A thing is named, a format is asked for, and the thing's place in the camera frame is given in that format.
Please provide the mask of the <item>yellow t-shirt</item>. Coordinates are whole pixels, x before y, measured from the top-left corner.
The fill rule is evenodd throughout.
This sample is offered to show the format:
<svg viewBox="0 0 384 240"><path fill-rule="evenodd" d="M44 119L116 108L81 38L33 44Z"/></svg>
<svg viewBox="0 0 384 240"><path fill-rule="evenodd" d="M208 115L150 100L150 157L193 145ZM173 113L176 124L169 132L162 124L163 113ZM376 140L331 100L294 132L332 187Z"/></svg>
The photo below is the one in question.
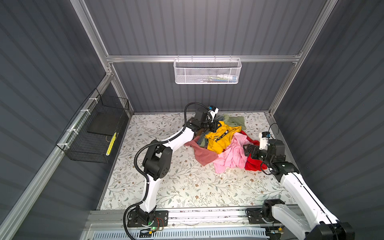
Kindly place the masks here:
<svg viewBox="0 0 384 240"><path fill-rule="evenodd" d="M216 131L205 135L205 139L208 140L207 149L219 155L231 144L234 134L241 132L242 127L231 127L223 121L217 121L215 126Z"/></svg>

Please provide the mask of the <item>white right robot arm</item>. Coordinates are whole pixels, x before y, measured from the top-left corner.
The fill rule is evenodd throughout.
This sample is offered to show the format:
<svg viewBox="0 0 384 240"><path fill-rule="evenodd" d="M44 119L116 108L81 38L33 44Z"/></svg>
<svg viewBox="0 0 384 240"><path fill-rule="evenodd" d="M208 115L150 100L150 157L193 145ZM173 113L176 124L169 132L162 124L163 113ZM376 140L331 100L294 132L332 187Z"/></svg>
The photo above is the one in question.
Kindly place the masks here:
<svg viewBox="0 0 384 240"><path fill-rule="evenodd" d="M304 214L301 218L280 199L265 200L261 219L269 224L281 223L299 240L353 240L355 231L349 223L333 215L304 181L298 168L286 161L281 140L261 138L260 145L244 145L246 157L260 160L269 175L292 195Z"/></svg>

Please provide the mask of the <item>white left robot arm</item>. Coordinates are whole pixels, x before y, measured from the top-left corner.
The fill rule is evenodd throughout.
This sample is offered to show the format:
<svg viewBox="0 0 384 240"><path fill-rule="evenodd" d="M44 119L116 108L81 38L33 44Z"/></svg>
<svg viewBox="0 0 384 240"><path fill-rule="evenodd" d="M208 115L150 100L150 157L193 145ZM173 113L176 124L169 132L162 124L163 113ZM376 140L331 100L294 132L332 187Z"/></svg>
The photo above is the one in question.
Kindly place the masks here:
<svg viewBox="0 0 384 240"><path fill-rule="evenodd" d="M171 168L173 152L193 140L199 130L217 130L219 122L214 118L218 112L215 106L207 107L197 102L187 104L181 130L165 140L153 140L135 154L134 167L145 178L145 185L142 199L133 207L135 216L144 225L151 225L156 218L157 194L163 178Z"/></svg>

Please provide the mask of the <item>dusty red printed t-shirt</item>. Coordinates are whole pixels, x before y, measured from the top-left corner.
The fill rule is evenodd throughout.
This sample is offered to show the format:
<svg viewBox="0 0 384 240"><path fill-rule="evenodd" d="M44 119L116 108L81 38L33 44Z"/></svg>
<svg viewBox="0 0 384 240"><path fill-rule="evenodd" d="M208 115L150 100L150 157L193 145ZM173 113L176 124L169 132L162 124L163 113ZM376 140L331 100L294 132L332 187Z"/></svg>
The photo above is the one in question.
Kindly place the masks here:
<svg viewBox="0 0 384 240"><path fill-rule="evenodd" d="M216 152L210 151L206 148L202 148L198 145L198 140L200 136L195 137L193 140L185 143L186 147L191 147L194 150L195 159L202 166L206 166L218 158L218 154Z"/></svg>

